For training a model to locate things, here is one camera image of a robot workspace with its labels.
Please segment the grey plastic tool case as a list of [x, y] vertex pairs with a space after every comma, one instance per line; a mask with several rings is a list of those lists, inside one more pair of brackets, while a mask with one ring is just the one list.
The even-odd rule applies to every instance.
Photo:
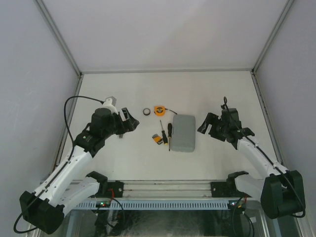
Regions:
[[171, 150], [192, 153], [196, 147], [196, 118], [192, 115], [174, 115]]

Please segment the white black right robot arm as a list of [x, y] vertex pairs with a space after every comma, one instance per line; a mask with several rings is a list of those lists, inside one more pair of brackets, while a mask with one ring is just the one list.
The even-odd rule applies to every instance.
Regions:
[[245, 193], [260, 202], [264, 213], [270, 219], [283, 216], [303, 218], [306, 203], [303, 177], [297, 170], [290, 171], [276, 160], [268, 157], [258, 145], [254, 132], [242, 127], [235, 108], [222, 108], [220, 116], [208, 113], [198, 132], [219, 141], [227, 141], [243, 154], [260, 175], [253, 178], [246, 171], [229, 175], [227, 192], [233, 197]]

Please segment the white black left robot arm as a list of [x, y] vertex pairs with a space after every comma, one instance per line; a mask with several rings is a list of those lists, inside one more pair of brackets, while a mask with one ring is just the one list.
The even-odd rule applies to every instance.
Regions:
[[106, 107], [96, 109], [90, 123], [76, 137], [71, 151], [60, 165], [33, 192], [25, 191], [20, 196], [19, 217], [49, 235], [84, 199], [93, 195], [104, 197], [108, 192], [108, 178], [96, 171], [88, 173], [76, 188], [69, 189], [68, 186], [105, 146], [109, 137], [132, 132], [139, 123], [127, 108], [123, 108], [122, 112]]

